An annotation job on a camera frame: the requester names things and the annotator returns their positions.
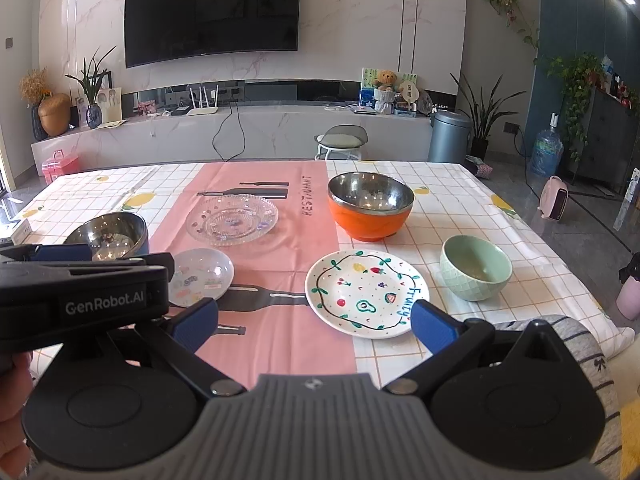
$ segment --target striped cloth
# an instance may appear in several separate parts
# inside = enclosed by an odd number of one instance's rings
[[[556,330],[602,402],[606,424],[598,447],[591,457],[591,463],[610,480],[618,480],[622,455],[620,406],[602,349],[591,332],[575,319],[568,316],[541,316],[539,319],[548,321]],[[495,327],[498,330],[524,330],[529,321],[499,323]]]

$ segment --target marble wall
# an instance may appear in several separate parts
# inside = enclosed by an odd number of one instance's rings
[[[297,52],[217,54],[125,69],[124,0],[40,0],[40,65],[75,98],[82,58],[116,50],[105,66],[123,92],[233,79],[359,80],[363,66],[415,72],[425,88],[457,93],[466,0],[300,0]],[[162,26],[162,9],[158,9]]]

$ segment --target white ceramic plate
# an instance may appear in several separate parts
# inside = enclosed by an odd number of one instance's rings
[[[201,298],[220,298],[234,278],[234,264],[222,251],[191,249],[174,256],[175,272],[169,282],[169,301],[191,306]]]
[[[411,330],[415,300],[429,289],[415,267],[382,251],[338,251],[318,260],[306,274],[313,311],[336,330],[386,339]]]

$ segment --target hanging plant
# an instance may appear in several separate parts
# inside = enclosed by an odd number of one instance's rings
[[[507,17],[506,25],[511,28],[520,26],[517,34],[522,37],[522,41],[535,49],[536,54],[540,49],[540,29],[536,27],[536,20],[527,20],[524,12],[520,8],[520,0],[482,0],[489,3],[499,15]],[[533,64],[538,62],[536,56]]]
[[[580,56],[555,57],[549,63],[548,76],[562,78],[564,106],[564,127],[561,129],[565,151],[571,153],[571,160],[580,161],[576,143],[587,145],[587,134],[582,126],[582,118],[591,105],[591,88],[604,81],[604,71],[600,59],[595,54],[585,52]]]

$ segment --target glass plate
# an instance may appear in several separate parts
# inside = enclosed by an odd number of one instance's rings
[[[200,202],[187,216],[187,232],[214,246],[238,245],[267,234],[278,208],[255,195],[228,195]]]

